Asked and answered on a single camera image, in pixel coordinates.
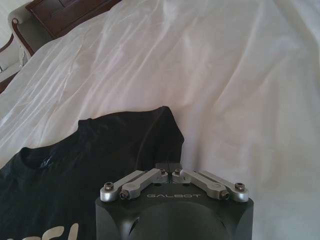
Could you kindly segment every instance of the wooden headboard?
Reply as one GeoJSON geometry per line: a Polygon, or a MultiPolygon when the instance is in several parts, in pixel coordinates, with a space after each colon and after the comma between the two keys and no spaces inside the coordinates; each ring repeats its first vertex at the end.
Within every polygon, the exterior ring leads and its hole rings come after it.
{"type": "Polygon", "coordinates": [[[74,27],[110,10],[121,0],[34,0],[26,8],[49,34],[59,38],[74,27]]]}

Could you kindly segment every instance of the bed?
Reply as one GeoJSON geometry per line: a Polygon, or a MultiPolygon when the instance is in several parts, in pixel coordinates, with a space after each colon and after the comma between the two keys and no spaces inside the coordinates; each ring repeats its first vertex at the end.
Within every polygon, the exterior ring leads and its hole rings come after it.
{"type": "Polygon", "coordinates": [[[317,240],[319,13],[316,0],[122,0],[0,94],[0,167],[78,120],[169,106],[184,168],[248,187],[252,239],[317,240]]]}

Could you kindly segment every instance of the wrinkled white fabric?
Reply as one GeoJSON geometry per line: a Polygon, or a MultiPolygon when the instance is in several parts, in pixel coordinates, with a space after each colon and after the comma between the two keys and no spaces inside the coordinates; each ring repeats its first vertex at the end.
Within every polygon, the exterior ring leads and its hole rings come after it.
{"type": "Polygon", "coordinates": [[[253,239],[318,240],[319,13],[317,0],[123,0],[0,95],[0,167],[80,119],[166,105],[183,166],[248,187],[253,239]]]}

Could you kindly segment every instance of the silver metal linkage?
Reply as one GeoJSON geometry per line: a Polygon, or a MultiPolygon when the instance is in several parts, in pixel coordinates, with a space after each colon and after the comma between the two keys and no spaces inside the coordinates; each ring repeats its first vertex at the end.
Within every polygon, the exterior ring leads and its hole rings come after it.
{"type": "Polygon", "coordinates": [[[160,169],[153,168],[132,182],[122,186],[121,199],[135,199],[140,196],[141,191],[152,183],[165,183],[168,181],[168,174],[160,169]]]}
{"type": "Polygon", "coordinates": [[[228,192],[230,193],[230,198],[233,201],[240,202],[240,203],[248,202],[249,191],[243,183],[237,182],[233,184],[232,182],[229,182],[221,177],[218,177],[208,171],[201,171],[199,172],[199,174],[213,182],[223,184],[227,188],[228,192]]]}
{"type": "Polygon", "coordinates": [[[223,184],[211,181],[194,171],[176,169],[172,173],[172,181],[180,184],[194,184],[212,199],[226,200],[229,198],[229,192],[223,184]]]}
{"type": "Polygon", "coordinates": [[[100,189],[100,199],[103,202],[112,202],[117,200],[119,197],[119,193],[122,189],[122,186],[128,182],[131,182],[140,176],[144,175],[144,171],[136,170],[133,173],[121,178],[120,180],[116,181],[115,183],[107,182],[104,186],[100,189]]]}
{"type": "MultiPolygon", "coordinates": [[[[233,184],[208,171],[195,172],[176,169],[172,173],[172,181],[178,184],[193,184],[205,191],[212,199],[226,200],[231,198],[240,203],[249,200],[249,191],[243,183],[233,184]]],[[[100,189],[100,199],[103,202],[117,200],[119,196],[121,199],[135,199],[150,184],[166,182],[168,182],[168,173],[164,169],[136,170],[115,183],[106,182],[100,189]]]]}

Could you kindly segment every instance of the black t-shirt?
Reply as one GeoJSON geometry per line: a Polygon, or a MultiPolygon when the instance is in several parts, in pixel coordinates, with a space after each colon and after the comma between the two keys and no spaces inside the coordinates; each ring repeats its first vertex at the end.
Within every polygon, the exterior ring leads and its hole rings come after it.
{"type": "Polygon", "coordinates": [[[96,239],[95,199],[104,183],[179,163],[183,141],[164,106],[80,120],[56,144],[24,147],[0,170],[0,239],[96,239]]]}

